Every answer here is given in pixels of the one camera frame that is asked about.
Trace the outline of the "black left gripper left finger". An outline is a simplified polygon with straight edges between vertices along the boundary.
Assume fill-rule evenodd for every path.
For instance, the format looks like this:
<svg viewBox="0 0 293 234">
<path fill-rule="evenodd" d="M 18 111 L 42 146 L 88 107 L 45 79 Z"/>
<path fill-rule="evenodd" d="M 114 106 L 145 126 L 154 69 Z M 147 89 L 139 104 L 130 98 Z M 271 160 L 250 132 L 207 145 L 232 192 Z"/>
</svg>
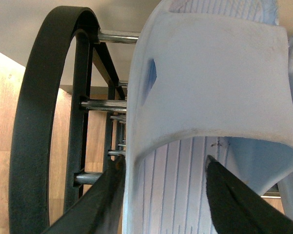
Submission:
<svg viewBox="0 0 293 234">
<path fill-rule="evenodd" d="M 118 156 L 92 187 L 45 234 L 116 234 L 124 197 L 126 161 Z"/>
</svg>

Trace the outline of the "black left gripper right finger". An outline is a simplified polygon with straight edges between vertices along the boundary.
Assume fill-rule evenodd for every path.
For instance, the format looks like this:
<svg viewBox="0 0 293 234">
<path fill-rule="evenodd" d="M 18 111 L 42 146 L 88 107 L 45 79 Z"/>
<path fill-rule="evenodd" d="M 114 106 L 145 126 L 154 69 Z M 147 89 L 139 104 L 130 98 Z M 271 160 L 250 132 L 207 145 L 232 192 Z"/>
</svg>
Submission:
<svg viewBox="0 0 293 234">
<path fill-rule="evenodd" d="M 219 234 L 293 234 L 293 221 L 208 155 L 207 197 Z"/>
</svg>

